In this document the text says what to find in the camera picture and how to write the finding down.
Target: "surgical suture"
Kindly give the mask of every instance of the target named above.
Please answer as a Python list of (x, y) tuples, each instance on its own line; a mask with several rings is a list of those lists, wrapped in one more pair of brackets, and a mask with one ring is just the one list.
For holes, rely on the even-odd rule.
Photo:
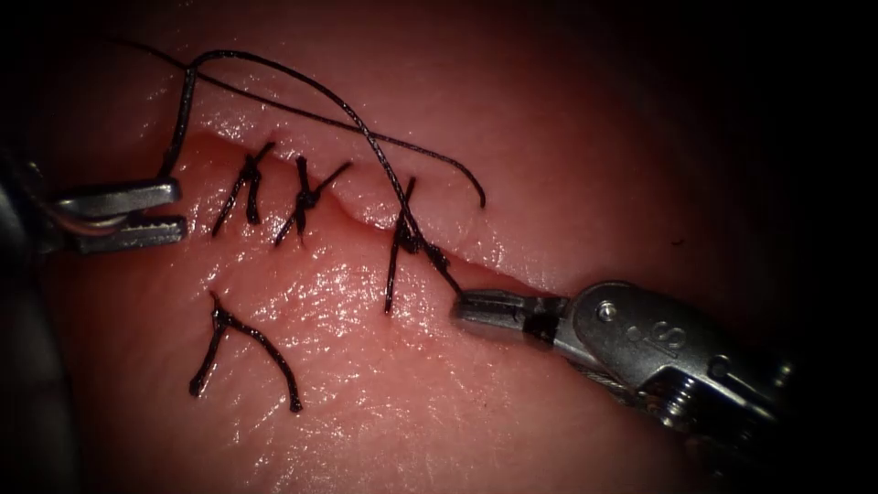
[(311, 190), (311, 185), (308, 183), (308, 160), (305, 159), (304, 156), (299, 156), (295, 159), (295, 167), (299, 172), (299, 193), (295, 195), (295, 208), (293, 209), (293, 212), (290, 213), (290, 217), (278, 232), (277, 237), (274, 238), (275, 247), (281, 244), (284, 237), (293, 226), (293, 223), (295, 223), (295, 233), (299, 236), (299, 241), (302, 241), (302, 234), (305, 232), (306, 225), (305, 212), (309, 209), (313, 209), (317, 205), (317, 201), (320, 200), (320, 193), (323, 192), (323, 189), (332, 184), (342, 172), (350, 167), (350, 165), (351, 164), (348, 161), (344, 165), (339, 166), (336, 171), (332, 172), (332, 174), (327, 177), (326, 180), (320, 182), (314, 190)]
[(267, 143), (262, 147), (262, 150), (256, 154), (256, 156), (246, 155), (244, 157), (244, 166), (238, 173), (238, 179), (235, 180), (235, 183), (231, 186), (231, 193), (229, 194), (229, 198), (226, 199), (226, 203), (223, 205), (222, 210), (219, 212), (217, 222), (213, 224), (213, 230), (210, 233), (211, 236), (216, 237), (217, 233), (220, 232), (222, 223), (225, 222), (226, 217), (229, 216), (229, 212), (234, 208), (235, 201), (238, 199), (238, 193), (241, 191), (241, 186), (245, 183), (250, 186), (247, 193), (247, 222), (251, 225), (262, 223), (262, 220), (259, 218), (259, 206), (256, 203), (256, 195), (259, 193), (259, 183), (262, 180), (262, 172), (259, 171), (258, 165), (273, 147), (274, 143)]
[(210, 365), (217, 358), (217, 350), (220, 348), (220, 341), (222, 341), (226, 329), (233, 328), (256, 340), (256, 342), (268, 352), (269, 357), (274, 360), (274, 363), (277, 364), (286, 378), (287, 388), (289, 388), (290, 392), (290, 410), (294, 413), (301, 412), (302, 402), (299, 400), (299, 390), (295, 385), (295, 377), (293, 376), (293, 371), (290, 369), (289, 364), (284, 360), (284, 356), (281, 355), (281, 352), (274, 347), (272, 342), (269, 341), (262, 332), (242, 323), (231, 312), (223, 308), (220, 303), (220, 297), (217, 294), (210, 292), (210, 296), (213, 297), (213, 311), (210, 313), (210, 317), (213, 321), (213, 336), (210, 338), (208, 352), (205, 354), (204, 360), (201, 362), (201, 367), (198, 368), (195, 377), (189, 382), (189, 394), (195, 397), (198, 397), (201, 394), (201, 390), (204, 388), (204, 381), (208, 376)]
[[(174, 132), (171, 138), (171, 142), (168, 145), (163, 159), (162, 165), (159, 168), (158, 176), (159, 177), (169, 177), (173, 171), (175, 166), (177, 165), (177, 160), (180, 155), (181, 148), (183, 146), (183, 142), (186, 138), (186, 133), (189, 125), (189, 116), (192, 111), (193, 104), (193, 96), (195, 93), (195, 86), (198, 80), (202, 80), (218, 86), (226, 91), (230, 91), (236, 94), (239, 94), (245, 98), (260, 102), (266, 106), (272, 106), (274, 108), (281, 109), (283, 111), (298, 114), (304, 116), (305, 118), (309, 118), (312, 120), (316, 120), (320, 123), (332, 125), (337, 128), (342, 128), (351, 132), (357, 132), (362, 134), (366, 140), (369, 142), (369, 146), (374, 152), (375, 156), (378, 158), (378, 161), (383, 168), (385, 174), (387, 175), (388, 180), (391, 183), (394, 193), (396, 194), (397, 200), (400, 203), (400, 212), (397, 217), (395, 223), (395, 229), (393, 232), (393, 240), (391, 244), (391, 262), (388, 272), (388, 280), (387, 280), (387, 291), (385, 295), (384, 302), (384, 312), (387, 313), (391, 309), (392, 298), (393, 298), (393, 285), (396, 275), (396, 261), (397, 256), (399, 254), (400, 248), (404, 249), (406, 252), (416, 254), (418, 252), (423, 251), (429, 260), (430, 264), (439, 272), (439, 274), (445, 279), (445, 281), (455, 290), (456, 293), (461, 293), (460, 285), (454, 279), (454, 277), (448, 272), (449, 262), (445, 255), (442, 253), (442, 250), (436, 246), (428, 242), (421, 232), (420, 227), (418, 226), (417, 220), (412, 215), (412, 211), (409, 208), (409, 199), (411, 199), (412, 191), (414, 189), (415, 179), (412, 177), (409, 180), (407, 188), (403, 191), (402, 186), (400, 185), (400, 181), (396, 176), (396, 173), (393, 171), (390, 162), (387, 160), (387, 157), (384, 155), (383, 150), (381, 149), (378, 141), (381, 140), (386, 143), (390, 143), (392, 145), (397, 145), (403, 147), (405, 149), (409, 149), (416, 153), (421, 153), (426, 156), (433, 157), (435, 159), (444, 161), (452, 165), (454, 168), (461, 171), (467, 179), (473, 184), (476, 192), (479, 196), (479, 206), (481, 208), (485, 207), (486, 199), (485, 192), (482, 189), (481, 185), (478, 183), (473, 174), (466, 169), (465, 166), (457, 162), (456, 160), (439, 155), (433, 151), (429, 151), (417, 145), (413, 145), (410, 143), (406, 143), (402, 140), (395, 139), (393, 137), (389, 137), (387, 135), (375, 134), (373, 133), (360, 119), (356, 112), (341, 98), (339, 98), (334, 92), (332, 92), (329, 88), (323, 86), (317, 81), (314, 81), (304, 74), (289, 69), (277, 62), (264, 59), (257, 55), (253, 55), (251, 53), (245, 51), (238, 50), (211, 50), (201, 55), (195, 57), (189, 64), (184, 64), (182, 62), (177, 61), (176, 59), (171, 58), (167, 54), (156, 50), (155, 48), (148, 47), (147, 45), (143, 45), (140, 43), (135, 43), (126, 40), (115, 39), (112, 42), (129, 47), (135, 48), (142, 51), (145, 51), (153, 56), (156, 56), (175, 67), (182, 69), (185, 73), (184, 82), (183, 82), (183, 91), (180, 95), (180, 103), (179, 109), (177, 112), (177, 122), (174, 127)], [(231, 86), (225, 82), (216, 80), (204, 74), (198, 72), (199, 67), (211, 60), (216, 59), (241, 59), (245, 61), (249, 61), (252, 63), (256, 63), (258, 65), (262, 65), (264, 67), (277, 70), (282, 72), (283, 74), (292, 77), (298, 81), (304, 82), (309, 85), (311, 88), (317, 90), (326, 96), (329, 100), (334, 102), (339, 108), (341, 108), (353, 122), (353, 125), (342, 123), (336, 120), (328, 119), (326, 117), (317, 115), (315, 113), (305, 112), (303, 110), (299, 110), (292, 106), (288, 106), (279, 102), (275, 102), (274, 100), (264, 98), (262, 96), (252, 94), (248, 91), (240, 90), (234, 86)], [(219, 216), (213, 226), (212, 236), (216, 237), (220, 231), (220, 228), (224, 221), (227, 219), (230, 214), (231, 209), (234, 207), (235, 202), (237, 200), (238, 194), (241, 191), (241, 187), (245, 184), (249, 186), (248, 191), (248, 200), (247, 200), (247, 221), (251, 225), (259, 225), (261, 224), (261, 218), (259, 215), (259, 209), (257, 204), (257, 195), (259, 192), (260, 182), (262, 180), (262, 173), (259, 170), (259, 163), (265, 158), (265, 156), (272, 150), (274, 147), (274, 143), (267, 143), (262, 150), (256, 154), (256, 156), (246, 155), (244, 159), (244, 164), (239, 172), (238, 178), (235, 180), (232, 185), (230, 194), (226, 202), (224, 203)], [(293, 224), (296, 227), (296, 234), (299, 237), (299, 241), (302, 242), (303, 234), (305, 232), (306, 226), (306, 215), (305, 213), (309, 209), (313, 209), (317, 202), (320, 199), (321, 193), (323, 190), (331, 185), (339, 175), (341, 175), (345, 170), (347, 170), (351, 163), (347, 162), (336, 169), (329, 177), (320, 182), (314, 189), (311, 189), (310, 183), (308, 182), (307, 176), (307, 160), (304, 156), (299, 156), (296, 160), (296, 169), (299, 176), (299, 185), (300, 190), (295, 196), (295, 204), (292, 213), (287, 219), (286, 223), (278, 232), (277, 236), (274, 239), (274, 246), (278, 246), (292, 228)], [(255, 328), (251, 328), (247, 325), (244, 325), (233, 316), (230, 312), (225, 310), (220, 304), (219, 297), (211, 292), (211, 295), (214, 299), (214, 309), (212, 312), (213, 319), (213, 335), (211, 341), (208, 346), (207, 354), (201, 364), (201, 367), (198, 369), (195, 377), (189, 384), (189, 392), (193, 396), (198, 396), (201, 392), (201, 389), (204, 386), (204, 380), (206, 379), (209, 367), (211, 363), (216, 358), (217, 349), (220, 345), (220, 339), (222, 338), (225, 330), (227, 328), (235, 328), (241, 333), (244, 333), (251, 338), (255, 339), (259, 342), (265, 350), (269, 353), (271, 358), (275, 361), (278, 367), (281, 369), (284, 377), (287, 379), (287, 383), (290, 391), (290, 409), (293, 412), (299, 412), (302, 410), (302, 404), (299, 401), (298, 390), (295, 385), (295, 379), (293, 376), (293, 372), (290, 369), (289, 365), (287, 365), (283, 356), (281, 356), (280, 352), (274, 347), (274, 345), (269, 341), (267, 337), (265, 337), (260, 331)]]

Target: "screw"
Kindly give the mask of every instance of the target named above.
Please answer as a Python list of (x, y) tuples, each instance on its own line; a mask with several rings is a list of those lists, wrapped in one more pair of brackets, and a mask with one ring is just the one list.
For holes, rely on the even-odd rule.
[(610, 322), (616, 318), (616, 306), (612, 302), (601, 302), (597, 307), (597, 318), (603, 322)]

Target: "cut suture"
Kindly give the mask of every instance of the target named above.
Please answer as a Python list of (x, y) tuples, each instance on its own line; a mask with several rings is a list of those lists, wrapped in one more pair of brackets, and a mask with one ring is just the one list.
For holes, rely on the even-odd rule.
[(192, 378), (192, 381), (189, 382), (189, 394), (195, 397), (198, 397), (201, 394), (201, 390), (204, 388), (204, 380), (208, 376), (210, 365), (217, 357), (217, 349), (220, 347), (222, 336), (227, 328), (234, 328), (240, 331), (240, 333), (255, 339), (256, 342), (262, 345), (265, 351), (268, 352), (268, 355), (274, 360), (274, 363), (277, 364), (286, 378), (286, 384), (290, 391), (290, 410), (295, 413), (301, 412), (302, 402), (299, 400), (299, 390), (295, 385), (295, 377), (293, 376), (293, 371), (290, 369), (290, 366), (286, 363), (286, 360), (284, 360), (284, 356), (281, 355), (281, 352), (278, 351), (274, 345), (272, 345), (272, 342), (269, 341), (268, 338), (258, 329), (251, 328), (240, 322), (238, 318), (223, 308), (220, 303), (220, 297), (217, 296), (217, 294), (210, 292), (210, 296), (213, 297), (213, 312), (210, 313), (213, 320), (213, 336), (210, 338), (208, 351), (204, 355), (204, 361), (201, 362), (201, 367), (198, 369), (198, 372), (196, 372), (195, 377)]
[(217, 222), (213, 224), (213, 231), (210, 233), (211, 236), (216, 237), (217, 233), (220, 232), (222, 223), (224, 223), (226, 217), (229, 216), (231, 209), (235, 207), (235, 201), (238, 199), (238, 192), (241, 191), (241, 186), (245, 183), (250, 184), (250, 190), (248, 190), (247, 193), (247, 222), (251, 225), (262, 223), (259, 218), (259, 208), (256, 203), (256, 194), (259, 192), (259, 182), (262, 180), (262, 173), (257, 166), (273, 147), (274, 143), (268, 143), (262, 147), (262, 150), (256, 156), (246, 155), (244, 157), (244, 166), (241, 168), (241, 172), (238, 173), (238, 179), (235, 180), (234, 185), (231, 186), (231, 193), (229, 194), (229, 198), (226, 199), (226, 203), (223, 205), (222, 210), (219, 212)]
[(320, 185), (314, 190), (311, 190), (311, 185), (308, 183), (308, 160), (306, 160), (304, 156), (299, 156), (295, 159), (295, 167), (299, 172), (299, 184), (301, 188), (299, 189), (299, 193), (295, 195), (295, 208), (293, 209), (293, 212), (290, 214), (290, 217), (286, 220), (286, 223), (284, 223), (281, 230), (277, 233), (277, 237), (274, 238), (275, 247), (284, 241), (284, 237), (289, 233), (293, 223), (295, 223), (295, 233), (299, 236), (299, 241), (302, 240), (302, 233), (305, 232), (305, 211), (313, 209), (314, 206), (317, 205), (317, 201), (320, 200), (320, 193), (323, 192), (323, 189), (335, 181), (342, 172), (350, 168), (350, 162), (348, 161), (344, 165), (339, 166), (336, 171), (332, 172), (332, 175), (327, 177), (326, 180), (320, 182)]

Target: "loose suture strand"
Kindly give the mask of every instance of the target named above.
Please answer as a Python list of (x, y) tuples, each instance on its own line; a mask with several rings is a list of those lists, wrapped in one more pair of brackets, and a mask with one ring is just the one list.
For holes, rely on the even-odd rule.
[(278, 349), (261, 331), (242, 323), (231, 312), (223, 308), (220, 303), (220, 297), (217, 294), (210, 292), (210, 296), (213, 297), (213, 311), (211, 312), (213, 335), (211, 335), (208, 351), (204, 356), (201, 367), (198, 368), (195, 377), (189, 382), (189, 394), (195, 397), (198, 397), (201, 394), (210, 365), (217, 357), (217, 350), (220, 347), (222, 336), (227, 328), (233, 328), (240, 333), (253, 338), (265, 349), (269, 357), (274, 360), (274, 363), (277, 364), (281, 373), (286, 378), (287, 389), (290, 393), (290, 410), (294, 413), (301, 412), (302, 401), (299, 399), (299, 390), (295, 384), (295, 376), (293, 375), (293, 370), (290, 369), (289, 364), (286, 363), (284, 356), (281, 355), (281, 352), (278, 351)]
[[(135, 48), (135, 49), (141, 50), (141, 51), (148, 53), (148, 54), (150, 54), (158, 59), (161, 59), (162, 61), (164, 61), (170, 65), (173, 65), (174, 67), (177, 67), (179, 69), (185, 70), (187, 68), (187, 64), (185, 64), (177, 59), (174, 59), (170, 55), (167, 55), (165, 52), (160, 51), (160, 50), (155, 49), (155, 48), (152, 48), (148, 45), (144, 45), (142, 43), (137, 43), (137, 42), (129, 41), (129, 40), (125, 40), (125, 39), (111, 39), (111, 42), (129, 47), (129, 48)], [(340, 122), (338, 120), (333, 120), (331, 118), (326, 118), (326, 117), (324, 117), (322, 115), (318, 115), (316, 113), (307, 112), (305, 110), (301, 110), (299, 108), (295, 108), (293, 106), (289, 106), (289, 105), (283, 104), (281, 102), (277, 102), (277, 101), (272, 100), (270, 98), (266, 98), (266, 97), (260, 96), (258, 94), (253, 94), (251, 92), (236, 88), (236, 87), (232, 86), (231, 84), (220, 81), (218, 79), (210, 77), (209, 75), (206, 75), (206, 74), (202, 74), (200, 72), (197, 73), (197, 77), (199, 79), (201, 79), (209, 84), (212, 84), (214, 86), (217, 86), (225, 91), (233, 92), (233, 93), (238, 94), (244, 98), (265, 104), (267, 106), (271, 106), (271, 107), (276, 108), (278, 110), (282, 110), (284, 112), (293, 113), (293, 114), (296, 114), (299, 116), (303, 116), (307, 119), (314, 120), (314, 121), (320, 122), (322, 124), (331, 125), (333, 127), (346, 130), (348, 132), (355, 132), (358, 134), (360, 133), (360, 129), (355, 125)], [(445, 156), (445, 155), (442, 155), (440, 153), (436, 153), (435, 151), (431, 151), (431, 150), (426, 149), (424, 147), (420, 147), (419, 145), (415, 145), (415, 144), (412, 144), (412, 143), (409, 143), (406, 141), (402, 141), (401, 139), (397, 139), (397, 138), (391, 137), (389, 135), (378, 134), (378, 133), (371, 133), (371, 135), (375, 139), (378, 139), (380, 141), (384, 141), (384, 142), (391, 144), (391, 145), (397, 145), (398, 147), (401, 147), (403, 149), (408, 149), (408, 150), (413, 151), (415, 153), (431, 157), (433, 159), (442, 161), (444, 163), (447, 163), (448, 165), (453, 166), (456, 170), (461, 172), (464, 175), (464, 177), (466, 177), (466, 179), (469, 180), (469, 182), (473, 185), (473, 188), (476, 190), (476, 193), (478, 195), (479, 207), (483, 209), (486, 206), (487, 198), (485, 195), (485, 190), (482, 188), (481, 184), (478, 182), (478, 179), (476, 178), (476, 176), (473, 175), (473, 173), (471, 171), (469, 171), (469, 168), (464, 166), (459, 161), (453, 159), (450, 156)]]

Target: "black suture thread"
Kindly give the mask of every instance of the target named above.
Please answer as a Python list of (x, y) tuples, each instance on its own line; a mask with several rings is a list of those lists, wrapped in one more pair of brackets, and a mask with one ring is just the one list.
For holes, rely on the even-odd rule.
[(273, 147), (274, 143), (266, 143), (256, 156), (246, 155), (244, 157), (244, 166), (242, 166), (241, 171), (238, 172), (238, 178), (235, 180), (234, 185), (231, 186), (229, 198), (226, 199), (226, 203), (222, 206), (222, 210), (219, 212), (217, 221), (213, 224), (213, 230), (210, 232), (211, 237), (216, 237), (217, 234), (220, 233), (220, 227), (226, 221), (231, 209), (235, 207), (235, 202), (238, 200), (238, 193), (241, 191), (241, 187), (245, 182), (250, 183), (250, 190), (247, 195), (247, 221), (251, 225), (258, 225), (262, 222), (259, 219), (259, 209), (256, 202), (256, 194), (259, 192), (259, 183), (262, 181), (262, 172), (259, 171), (257, 166)]
[(320, 194), (323, 192), (323, 189), (328, 187), (339, 175), (342, 174), (345, 170), (350, 168), (351, 163), (345, 162), (342, 166), (339, 166), (336, 171), (332, 172), (329, 177), (327, 177), (324, 181), (320, 182), (314, 190), (311, 190), (311, 184), (308, 183), (308, 160), (305, 159), (304, 156), (299, 156), (295, 159), (295, 167), (299, 173), (299, 193), (295, 195), (295, 208), (293, 212), (290, 214), (290, 217), (287, 218), (281, 230), (277, 232), (277, 236), (274, 237), (274, 246), (277, 247), (281, 244), (286, 237), (286, 234), (290, 232), (290, 228), (295, 224), (295, 233), (299, 237), (299, 242), (303, 242), (303, 233), (305, 233), (305, 223), (307, 222), (307, 217), (305, 212), (309, 209), (313, 209), (316, 207), (317, 202), (320, 200)]
[[(180, 149), (183, 145), (183, 140), (186, 137), (189, 115), (191, 114), (192, 110), (192, 95), (195, 92), (195, 81), (198, 78), (198, 67), (200, 67), (203, 63), (214, 59), (247, 60), (253, 63), (263, 65), (264, 67), (268, 67), (270, 69), (278, 70), (283, 74), (292, 77), (293, 79), (304, 82), (305, 84), (311, 86), (312, 88), (329, 98), (339, 108), (341, 108), (354, 122), (359, 131), (363, 134), (363, 136), (366, 137), (366, 140), (369, 142), (369, 146), (372, 148), (372, 151), (378, 158), (381, 167), (384, 168), (388, 180), (391, 182), (391, 186), (393, 187), (393, 191), (396, 193), (397, 200), (400, 202), (402, 215), (405, 217), (409, 228), (412, 229), (413, 238), (418, 244), (422, 245), (424, 252), (427, 255), (427, 258), (430, 260), (430, 263), (433, 264), (436, 271), (438, 271), (442, 275), (445, 281), (455, 290), (456, 293), (461, 293), (460, 285), (458, 285), (454, 277), (450, 273), (448, 273), (448, 259), (442, 254), (442, 251), (439, 249), (439, 247), (427, 242), (427, 240), (423, 237), (417, 220), (412, 215), (412, 211), (409, 209), (409, 206), (405, 201), (405, 193), (403, 192), (402, 186), (400, 185), (400, 180), (397, 178), (396, 173), (393, 172), (393, 168), (391, 167), (390, 162), (388, 162), (387, 157), (384, 155), (384, 152), (381, 150), (381, 147), (376, 141), (375, 136), (363, 123), (362, 119), (359, 118), (357, 113), (354, 112), (354, 110), (347, 103), (345, 103), (329, 88), (320, 84), (317, 81), (310, 79), (306, 75), (296, 70), (289, 69), (277, 62), (265, 59), (258, 55), (253, 55), (246, 51), (223, 49), (207, 51), (192, 60), (192, 62), (186, 67), (185, 70), (183, 91), (180, 95), (180, 109), (177, 114), (177, 124), (175, 127), (173, 138), (171, 140), (171, 144), (168, 146), (168, 149), (165, 152), (164, 162), (159, 169), (160, 177), (170, 175), (171, 171), (173, 170), (174, 164), (177, 162), (177, 158), (179, 157)], [(284, 225), (287, 230), (289, 230), (290, 222), (291, 221), (287, 221), (287, 224)], [(277, 245), (282, 238), (283, 237), (279, 235), (275, 239), (274, 244)]]
[(268, 352), (268, 355), (274, 360), (274, 363), (277, 364), (281, 369), (281, 373), (286, 378), (287, 388), (290, 392), (290, 410), (294, 413), (301, 412), (303, 407), (302, 401), (299, 399), (298, 387), (295, 385), (295, 376), (293, 375), (293, 371), (290, 369), (289, 364), (286, 363), (284, 356), (281, 355), (281, 352), (277, 350), (262, 332), (240, 322), (240, 320), (238, 320), (238, 318), (236, 318), (231, 312), (224, 309), (220, 303), (220, 297), (217, 294), (210, 292), (210, 296), (213, 297), (213, 312), (211, 312), (211, 318), (213, 319), (213, 336), (210, 338), (208, 352), (204, 356), (204, 361), (201, 363), (201, 367), (198, 369), (195, 377), (192, 378), (192, 381), (189, 382), (189, 394), (195, 397), (198, 397), (201, 394), (210, 364), (212, 364), (213, 360), (217, 357), (217, 349), (220, 347), (222, 335), (227, 328), (233, 328), (256, 340), (256, 342), (262, 345), (265, 351)]
[[(150, 54), (158, 59), (161, 59), (162, 61), (164, 61), (170, 65), (177, 67), (178, 69), (185, 70), (187, 68), (187, 65), (185, 63), (171, 57), (170, 55), (166, 54), (163, 51), (160, 51), (158, 49), (144, 45), (142, 43), (137, 43), (135, 41), (129, 41), (126, 39), (119, 39), (119, 38), (112, 38), (112, 39), (110, 39), (110, 41), (113, 43), (119, 44), (119, 45), (127, 46), (129, 48), (139, 49), (139, 50), (141, 50), (145, 53), (148, 53), (148, 54)], [(289, 105), (283, 104), (281, 102), (276, 102), (276, 101), (271, 100), (269, 98), (265, 98), (264, 96), (260, 96), (258, 94), (253, 94), (251, 92), (247, 92), (245, 90), (238, 89), (230, 84), (227, 84), (226, 82), (223, 82), (223, 81), (220, 81), (220, 80), (215, 79), (213, 77), (210, 77), (209, 75), (205, 75), (205, 74), (202, 74), (199, 72), (198, 78), (209, 83), (209, 84), (217, 86), (225, 91), (233, 92), (235, 94), (243, 96), (244, 98), (248, 98), (248, 99), (253, 100), (255, 102), (260, 102), (262, 104), (271, 106), (273, 108), (277, 108), (278, 110), (282, 110), (284, 112), (289, 112), (289, 113), (293, 113), (293, 114), (296, 114), (299, 116), (303, 116), (305, 118), (314, 120), (316, 122), (320, 122), (320, 123), (326, 124), (326, 125), (331, 125), (333, 127), (343, 129), (343, 130), (346, 130), (349, 132), (356, 132), (358, 134), (360, 133), (360, 129), (355, 125), (340, 122), (338, 120), (333, 120), (331, 118), (326, 118), (325, 116), (321, 116), (321, 115), (318, 115), (316, 113), (311, 113), (311, 112), (307, 112), (305, 110), (300, 110), (300, 109), (295, 108), (293, 106), (289, 106)], [(441, 155), (439, 153), (436, 153), (435, 151), (431, 151), (429, 149), (420, 147), (419, 145), (414, 145), (412, 143), (402, 141), (402, 140), (397, 139), (395, 137), (390, 137), (389, 135), (372, 133), (372, 136), (375, 137), (376, 139), (378, 139), (380, 141), (384, 141), (388, 144), (397, 145), (399, 147), (402, 147), (403, 149), (408, 149), (409, 151), (413, 151), (415, 153), (419, 153), (421, 155), (428, 156), (428, 157), (431, 157), (431, 158), (439, 160), (439, 161), (443, 161), (443, 162), (453, 166), (455, 169), (457, 169), (457, 171), (461, 172), (464, 175), (464, 177), (466, 177), (466, 179), (469, 180), (469, 182), (473, 185), (473, 188), (476, 190), (476, 193), (478, 194), (479, 207), (482, 209), (485, 207), (485, 205), (487, 203), (487, 198), (485, 196), (485, 190), (482, 188), (481, 184), (476, 179), (476, 176), (473, 175), (473, 173), (471, 171), (469, 171), (469, 169), (466, 166), (464, 166), (463, 163), (453, 159), (452, 157)]]
[[(415, 178), (409, 178), (409, 183), (405, 187), (405, 201), (412, 200), (412, 192), (414, 192)], [(406, 252), (415, 254), (419, 250), (419, 245), (412, 238), (408, 225), (405, 224), (405, 217), (402, 211), (396, 217), (396, 228), (393, 229), (393, 243), (391, 244), (391, 262), (387, 268), (387, 288), (384, 291), (384, 314), (391, 312), (393, 304), (393, 284), (396, 280), (396, 258), (400, 253), (400, 248)]]

